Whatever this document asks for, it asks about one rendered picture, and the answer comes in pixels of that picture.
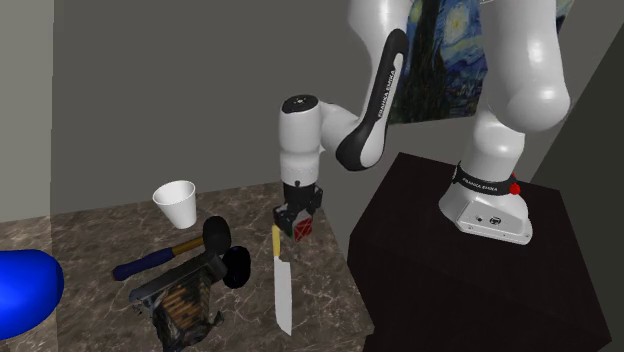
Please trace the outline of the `puzzle cube with red face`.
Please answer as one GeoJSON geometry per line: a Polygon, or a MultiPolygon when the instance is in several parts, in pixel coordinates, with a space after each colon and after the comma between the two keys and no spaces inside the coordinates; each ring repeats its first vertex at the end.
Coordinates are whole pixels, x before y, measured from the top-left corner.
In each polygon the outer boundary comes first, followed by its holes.
{"type": "Polygon", "coordinates": [[[312,232],[313,216],[306,209],[296,211],[283,204],[273,209],[273,217],[277,227],[295,242],[312,232]]]}

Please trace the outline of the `white cup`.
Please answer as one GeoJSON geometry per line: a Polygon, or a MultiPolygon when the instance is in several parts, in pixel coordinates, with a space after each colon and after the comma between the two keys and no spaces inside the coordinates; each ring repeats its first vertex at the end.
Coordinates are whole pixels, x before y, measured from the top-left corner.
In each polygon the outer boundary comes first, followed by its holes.
{"type": "Polygon", "coordinates": [[[171,181],[158,187],[153,202],[177,229],[187,229],[197,221],[196,186],[187,180],[171,181]]]}

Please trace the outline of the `dark crumpled packet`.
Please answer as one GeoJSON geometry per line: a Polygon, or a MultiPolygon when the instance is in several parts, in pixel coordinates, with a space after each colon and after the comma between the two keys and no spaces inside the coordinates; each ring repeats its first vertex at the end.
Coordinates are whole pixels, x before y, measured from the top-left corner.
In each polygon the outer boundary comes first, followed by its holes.
{"type": "Polygon", "coordinates": [[[224,322],[220,311],[211,311],[210,297],[226,274],[218,255],[202,253],[132,290],[129,301],[148,308],[163,352],[181,352],[224,322]]]}

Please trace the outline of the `dark robot stand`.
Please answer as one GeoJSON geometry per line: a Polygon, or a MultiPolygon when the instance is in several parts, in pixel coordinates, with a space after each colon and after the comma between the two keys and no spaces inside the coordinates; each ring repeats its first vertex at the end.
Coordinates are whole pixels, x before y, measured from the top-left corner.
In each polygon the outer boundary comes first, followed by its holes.
{"type": "Polygon", "coordinates": [[[534,236],[516,245],[441,214],[452,173],[399,154],[351,234],[375,326],[363,352],[600,352],[610,332],[560,193],[522,185],[534,236]]]}

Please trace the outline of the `blue rounded object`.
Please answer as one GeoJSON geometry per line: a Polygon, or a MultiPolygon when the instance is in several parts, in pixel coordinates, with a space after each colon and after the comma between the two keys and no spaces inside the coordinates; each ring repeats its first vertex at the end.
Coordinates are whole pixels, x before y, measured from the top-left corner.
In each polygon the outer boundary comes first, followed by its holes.
{"type": "Polygon", "coordinates": [[[38,326],[64,291],[59,262],[41,250],[0,250],[0,340],[38,326]]]}

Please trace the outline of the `night sky wall painting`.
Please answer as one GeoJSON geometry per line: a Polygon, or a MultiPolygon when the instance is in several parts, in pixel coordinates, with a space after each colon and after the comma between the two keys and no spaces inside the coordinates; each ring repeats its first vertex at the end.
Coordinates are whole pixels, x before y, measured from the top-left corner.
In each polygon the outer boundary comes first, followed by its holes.
{"type": "Polygon", "coordinates": [[[487,74],[480,5],[493,1],[411,0],[391,124],[475,114],[487,74]]]}

